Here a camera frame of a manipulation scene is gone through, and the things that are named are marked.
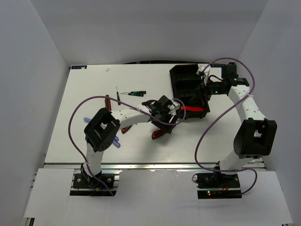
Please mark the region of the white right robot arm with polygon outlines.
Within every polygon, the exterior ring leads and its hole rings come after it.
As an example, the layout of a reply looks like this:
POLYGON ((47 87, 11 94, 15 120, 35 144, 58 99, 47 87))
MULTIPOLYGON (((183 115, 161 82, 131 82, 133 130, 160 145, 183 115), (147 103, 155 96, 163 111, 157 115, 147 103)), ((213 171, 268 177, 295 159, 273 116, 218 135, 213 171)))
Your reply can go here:
POLYGON ((222 188, 229 183, 229 175, 235 174, 252 160, 268 156, 274 143, 277 123, 259 110, 252 96, 253 89, 245 78, 237 74, 235 64, 222 65, 222 79, 210 79, 210 66, 198 68, 197 75, 202 79, 200 90, 206 95, 226 94, 234 104, 241 126, 233 141, 233 151, 218 163, 217 173, 212 181, 222 188))

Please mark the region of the blue red screwdriver near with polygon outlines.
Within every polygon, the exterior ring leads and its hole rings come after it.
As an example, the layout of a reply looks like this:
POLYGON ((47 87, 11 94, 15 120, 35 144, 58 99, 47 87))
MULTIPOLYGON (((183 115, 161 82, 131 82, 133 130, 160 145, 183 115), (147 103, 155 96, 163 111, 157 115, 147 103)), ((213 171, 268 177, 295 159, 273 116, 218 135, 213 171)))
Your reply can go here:
POLYGON ((113 141, 115 147, 120 148, 121 144, 118 141, 113 141))

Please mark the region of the green black screwdriver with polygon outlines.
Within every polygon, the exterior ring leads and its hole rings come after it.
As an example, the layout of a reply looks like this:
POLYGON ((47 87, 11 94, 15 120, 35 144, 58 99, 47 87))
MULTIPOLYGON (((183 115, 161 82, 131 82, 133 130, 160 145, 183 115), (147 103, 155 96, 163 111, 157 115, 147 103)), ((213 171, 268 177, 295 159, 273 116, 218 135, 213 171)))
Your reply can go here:
POLYGON ((134 97, 144 97, 143 93, 122 93, 122 95, 134 96, 134 97))
POLYGON ((123 92, 123 94, 146 94, 147 92, 145 90, 140 90, 140 91, 130 91, 130 92, 123 92))

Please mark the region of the blue label sticker left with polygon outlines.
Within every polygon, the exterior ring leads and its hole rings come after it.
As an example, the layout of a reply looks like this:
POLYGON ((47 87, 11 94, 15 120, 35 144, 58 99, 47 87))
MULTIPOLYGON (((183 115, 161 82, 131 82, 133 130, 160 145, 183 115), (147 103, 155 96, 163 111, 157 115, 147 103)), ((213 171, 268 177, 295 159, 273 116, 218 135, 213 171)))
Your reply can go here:
POLYGON ((71 67, 71 70, 83 70, 83 69, 87 69, 87 65, 73 65, 71 67))

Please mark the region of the green black screwdriver lower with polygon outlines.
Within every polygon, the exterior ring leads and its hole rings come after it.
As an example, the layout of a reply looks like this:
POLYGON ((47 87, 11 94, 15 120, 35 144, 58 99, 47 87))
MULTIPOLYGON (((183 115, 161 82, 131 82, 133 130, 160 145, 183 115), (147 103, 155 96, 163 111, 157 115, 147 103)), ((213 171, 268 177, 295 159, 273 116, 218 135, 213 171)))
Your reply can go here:
POLYGON ((122 93, 122 95, 134 96, 134 97, 144 97, 143 93, 122 93))

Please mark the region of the aluminium frame rail front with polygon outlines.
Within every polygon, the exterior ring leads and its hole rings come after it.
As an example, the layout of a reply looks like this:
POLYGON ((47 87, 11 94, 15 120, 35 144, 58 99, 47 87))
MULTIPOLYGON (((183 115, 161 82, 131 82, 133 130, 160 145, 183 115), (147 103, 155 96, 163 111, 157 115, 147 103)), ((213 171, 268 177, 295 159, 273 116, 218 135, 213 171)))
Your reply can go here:
MULTIPOLYGON (((79 170, 81 163, 45 163, 44 169, 74 169, 79 170)), ((158 164, 125 164, 125 163, 104 163, 101 165, 102 170, 203 170, 195 163, 158 163, 158 164)))

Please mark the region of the red black utility knife long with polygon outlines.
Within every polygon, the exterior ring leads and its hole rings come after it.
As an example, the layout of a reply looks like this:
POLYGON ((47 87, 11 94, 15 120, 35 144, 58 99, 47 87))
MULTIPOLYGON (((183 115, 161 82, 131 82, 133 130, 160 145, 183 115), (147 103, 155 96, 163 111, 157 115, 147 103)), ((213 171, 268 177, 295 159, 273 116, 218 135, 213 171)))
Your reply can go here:
POLYGON ((122 128, 121 129, 122 134, 127 133, 131 129, 131 127, 132 127, 132 125, 122 128))

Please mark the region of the black middle storage bin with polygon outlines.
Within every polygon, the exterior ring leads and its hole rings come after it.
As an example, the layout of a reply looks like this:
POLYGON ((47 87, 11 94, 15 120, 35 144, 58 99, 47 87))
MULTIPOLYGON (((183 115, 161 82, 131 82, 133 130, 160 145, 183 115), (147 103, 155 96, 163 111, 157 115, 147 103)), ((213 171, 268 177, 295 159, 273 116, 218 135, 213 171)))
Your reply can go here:
POLYGON ((191 97, 195 95, 201 80, 178 80, 172 82, 172 90, 175 98, 191 97))

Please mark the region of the green black screwdriver single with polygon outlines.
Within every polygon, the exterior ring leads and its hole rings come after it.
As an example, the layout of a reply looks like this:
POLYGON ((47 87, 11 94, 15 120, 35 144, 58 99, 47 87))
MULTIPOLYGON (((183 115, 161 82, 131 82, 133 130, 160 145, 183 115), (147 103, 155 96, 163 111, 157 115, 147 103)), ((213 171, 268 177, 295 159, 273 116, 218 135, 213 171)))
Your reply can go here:
POLYGON ((120 100, 120 96, 119 96, 119 92, 118 92, 118 87, 117 86, 116 86, 116 95, 117 95, 118 105, 121 105, 121 100, 120 100))

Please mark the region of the large red black utility knife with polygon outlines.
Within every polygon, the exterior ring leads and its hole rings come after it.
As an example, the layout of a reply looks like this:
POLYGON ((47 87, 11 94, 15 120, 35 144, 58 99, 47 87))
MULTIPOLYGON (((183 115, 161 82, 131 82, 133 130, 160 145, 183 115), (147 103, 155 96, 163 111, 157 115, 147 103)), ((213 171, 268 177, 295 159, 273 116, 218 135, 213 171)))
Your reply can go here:
POLYGON ((108 111, 111 111, 111 100, 109 99, 109 95, 106 95, 106 98, 105 98, 105 108, 108 111))

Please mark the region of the aluminium frame rail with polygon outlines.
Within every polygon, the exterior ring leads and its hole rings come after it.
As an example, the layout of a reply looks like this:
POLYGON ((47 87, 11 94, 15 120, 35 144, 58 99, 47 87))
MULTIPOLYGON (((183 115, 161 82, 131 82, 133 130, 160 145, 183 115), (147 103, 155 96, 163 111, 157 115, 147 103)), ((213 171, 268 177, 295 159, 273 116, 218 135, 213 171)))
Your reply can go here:
POLYGON ((265 127, 266 117, 255 103, 251 90, 248 83, 239 79, 228 93, 239 115, 241 126, 233 141, 233 151, 220 162, 223 170, 239 170, 266 153, 265 141, 261 137, 263 132, 259 133, 259 137, 254 136, 259 128, 265 127))
MULTIPOLYGON (((74 169, 79 170, 81 163, 45 163, 44 169, 74 169)), ((158 163, 158 164, 125 164, 125 163, 104 163, 101 165, 102 170, 203 170, 195 163, 158 163)))

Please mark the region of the aluminium frame rail right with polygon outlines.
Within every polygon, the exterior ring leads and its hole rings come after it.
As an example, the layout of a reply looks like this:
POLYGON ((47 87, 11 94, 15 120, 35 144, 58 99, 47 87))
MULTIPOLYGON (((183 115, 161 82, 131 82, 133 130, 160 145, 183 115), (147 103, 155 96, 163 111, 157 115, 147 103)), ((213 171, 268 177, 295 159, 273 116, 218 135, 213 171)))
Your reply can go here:
POLYGON ((259 133, 259 137, 254 136, 259 128, 265 127, 266 117, 255 103, 251 90, 248 83, 239 79, 228 93, 239 115, 241 126, 233 141, 233 151, 220 162, 223 170, 239 170, 266 153, 265 141, 261 137, 263 132, 259 133))

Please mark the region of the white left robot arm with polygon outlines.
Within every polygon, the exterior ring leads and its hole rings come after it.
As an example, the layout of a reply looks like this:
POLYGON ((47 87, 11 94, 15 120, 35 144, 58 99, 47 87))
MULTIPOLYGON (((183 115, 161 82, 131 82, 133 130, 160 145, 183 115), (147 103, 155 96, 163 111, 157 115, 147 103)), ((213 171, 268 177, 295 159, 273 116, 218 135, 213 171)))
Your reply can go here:
POLYGON ((159 100, 145 101, 137 107, 129 106, 124 110, 100 109, 84 129, 87 160, 82 167, 85 173, 83 182, 90 188, 99 184, 103 152, 112 145, 118 131, 134 124, 150 122, 170 134, 179 119, 181 105, 162 96, 159 100))

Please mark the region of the black near storage bin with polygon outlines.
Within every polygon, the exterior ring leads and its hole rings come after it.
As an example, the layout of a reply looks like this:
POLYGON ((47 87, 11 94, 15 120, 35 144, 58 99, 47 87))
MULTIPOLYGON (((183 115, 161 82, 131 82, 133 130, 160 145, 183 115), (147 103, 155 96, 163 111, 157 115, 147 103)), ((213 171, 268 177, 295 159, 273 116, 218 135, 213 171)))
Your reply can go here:
POLYGON ((210 112, 208 99, 202 99, 199 94, 199 90, 196 90, 195 95, 191 97, 180 97, 176 98, 181 100, 185 106, 193 106, 193 107, 202 107, 204 109, 203 112, 189 112, 186 111, 185 119, 189 118, 204 118, 207 113, 210 112))

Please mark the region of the red black utility knife small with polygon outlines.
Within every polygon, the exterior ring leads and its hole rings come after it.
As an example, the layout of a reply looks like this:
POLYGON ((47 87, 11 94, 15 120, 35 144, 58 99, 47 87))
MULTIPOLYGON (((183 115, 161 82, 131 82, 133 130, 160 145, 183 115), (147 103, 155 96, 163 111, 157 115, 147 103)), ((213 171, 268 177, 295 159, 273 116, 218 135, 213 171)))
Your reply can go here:
POLYGON ((181 111, 189 111, 189 112, 203 112, 204 109, 202 107, 193 107, 193 106, 181 106, 180 108, 181 111))

